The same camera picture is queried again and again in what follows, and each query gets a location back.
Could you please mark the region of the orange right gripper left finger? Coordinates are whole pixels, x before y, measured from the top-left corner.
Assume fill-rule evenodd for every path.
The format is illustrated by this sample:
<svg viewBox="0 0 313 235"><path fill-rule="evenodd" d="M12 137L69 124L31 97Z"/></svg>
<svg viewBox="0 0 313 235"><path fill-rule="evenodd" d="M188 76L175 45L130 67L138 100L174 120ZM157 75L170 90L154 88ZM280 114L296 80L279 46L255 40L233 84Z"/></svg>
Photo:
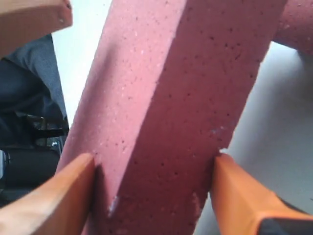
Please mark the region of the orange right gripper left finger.
<svg viewBox="0 0 313 235"><path fill-rule="evenodd" d="M1 208L2 235L79 235L89 214L94 158L76 157L46 183Z"/></svg>

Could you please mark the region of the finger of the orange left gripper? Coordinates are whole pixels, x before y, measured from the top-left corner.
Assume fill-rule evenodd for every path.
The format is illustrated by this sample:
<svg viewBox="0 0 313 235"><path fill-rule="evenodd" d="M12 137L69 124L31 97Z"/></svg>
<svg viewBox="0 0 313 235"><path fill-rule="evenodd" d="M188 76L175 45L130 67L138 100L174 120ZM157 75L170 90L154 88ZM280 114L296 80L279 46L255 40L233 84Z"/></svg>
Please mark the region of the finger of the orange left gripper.
<svg viewBox="0 0 313 235"><path fill-rule="evenodd" d="M0 56L70 26L72 6L68 0L2 0Z"/></svg>

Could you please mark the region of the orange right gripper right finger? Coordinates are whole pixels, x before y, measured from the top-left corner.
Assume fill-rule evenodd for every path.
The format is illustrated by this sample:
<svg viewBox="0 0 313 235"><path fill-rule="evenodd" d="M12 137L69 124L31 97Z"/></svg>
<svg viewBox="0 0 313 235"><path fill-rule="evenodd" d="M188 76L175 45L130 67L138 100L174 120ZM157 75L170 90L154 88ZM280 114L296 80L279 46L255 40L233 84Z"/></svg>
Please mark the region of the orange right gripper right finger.
<svg viewBox="0 0 313 235"><path fill-rule="evenodd" d="M277 196L231 156L214 160L211 204L223 235L311 235L313 216Z"/></svg>

